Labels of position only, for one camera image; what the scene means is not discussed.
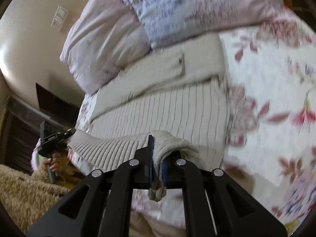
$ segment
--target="silver screw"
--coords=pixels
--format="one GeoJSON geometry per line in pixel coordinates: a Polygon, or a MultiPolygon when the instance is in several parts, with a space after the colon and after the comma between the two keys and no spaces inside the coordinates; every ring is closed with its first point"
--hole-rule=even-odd
{"type": "Polygon", "coordinates": [[[186,164],[186,161],[185,161],[184,159],[178,159],[178,160],[176,161],[176,163],[177,163],[177,165],[179,165],[179,166],[183,166],[183,165],[186,164]]]}
{"type": "Polygon", "coordinates": [[[224,172],[222,169],[215,169],[214,170],[214,175],[216,176],[223,176],[224,172]]]}
{"type": "Polygon", "coordinates": [[[131,166],[137,166],[138,164],[139,164],[139,161],[137,159],[130,160],[130,165],[131,166]]]}
{"type": "Polygon", "coordinates": [[[93,177],[99,177],[102,175],[102,171],[100,169],[93,170],[91,175],[93,177]]]}

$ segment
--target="folded blanket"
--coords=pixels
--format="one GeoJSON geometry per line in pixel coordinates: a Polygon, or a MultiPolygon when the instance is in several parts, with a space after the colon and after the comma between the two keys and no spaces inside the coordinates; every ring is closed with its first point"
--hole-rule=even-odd
{"type": "Polygon", "coordinates": [[[137,149],[147,146],[150,134],[154,137],[154,169],[160,179],[160,181],[153,184],[150,190],[150,198],[159,201],[166,194],[166,189],[161,181],[162,162],[172,152],[180,151],[183,158],[192,161],[201,169],[204,168],[199,151],[188,141],[176,138],[167,131],[151,131],[121,138],[100,139],[77,130],[69,138],[68,148],[94,164],[94,167],[90,170],[101,169],[106,172],[114,170],[123,162],[132,159],[137,149]]]}
{"type": "Polygon", "coordinates": [[[127,67],[101,88],[91,121],[143,93],[167,90],[211,78],[225,79],[225,59],[218,34],[160,49],[127,67]]]}

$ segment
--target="white wall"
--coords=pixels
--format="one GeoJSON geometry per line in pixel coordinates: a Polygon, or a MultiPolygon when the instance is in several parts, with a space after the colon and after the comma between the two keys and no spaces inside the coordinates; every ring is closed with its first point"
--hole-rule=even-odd
{"type": "Polygon", "coordinates": [[[10,89],[38,108],[35,83],[81,105],[84,92],[59,61],[64,41],[88,0],[12,0],[0,19],[0,69],[10,89]],[[58,5],[70,12],[61,32],[51,28],[58,5]]]}

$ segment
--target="fingers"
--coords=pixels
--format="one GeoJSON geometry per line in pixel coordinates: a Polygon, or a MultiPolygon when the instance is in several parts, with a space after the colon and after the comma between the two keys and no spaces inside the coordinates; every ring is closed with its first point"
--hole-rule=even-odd
{"type": "Polygon", "coordinates": [[[55,152],[55,153],[53,153],[53,157],[54,157],[54,158],[61,157],[61,153],[55,152]]]}
{"type": "Polygon", "coordinates": [[[50,164],[50,162],[51,162],[51,159],[48,159],[48,158],[45,158],[41,161],[41,163],[43,164],[50,164]]]}
{"type": "Polygon", "coordinates": [[[61,171],[61,163],[57,162],[49,167],[53,172],[61,171]]]}
{"type": "Polygon", "coordinates": [[[62,158],[62,157],[53,158],[53,160],[52,160],[51,164],[58,163],[58,162],[60,162],[60,161],[62,161],[62,160],[63,160],[63,158],[62,158]]]}

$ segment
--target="person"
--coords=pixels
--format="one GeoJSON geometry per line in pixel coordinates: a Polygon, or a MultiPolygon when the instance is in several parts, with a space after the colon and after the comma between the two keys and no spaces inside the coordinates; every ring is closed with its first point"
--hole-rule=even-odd
{"type": "Polygon", "coordinates": [[[67,158],[67,149],[53,154],[53,159],[43,158],[40,161],[38,170],[35,170],[33,175],[40,174],[45,182],[49,182],[47,165],[50,165],[50,169],[53,172],[57,172],[60,181],[56,184],[72,189],[77,183],[79,183],[84,175],[76,169],[67,158]]]}

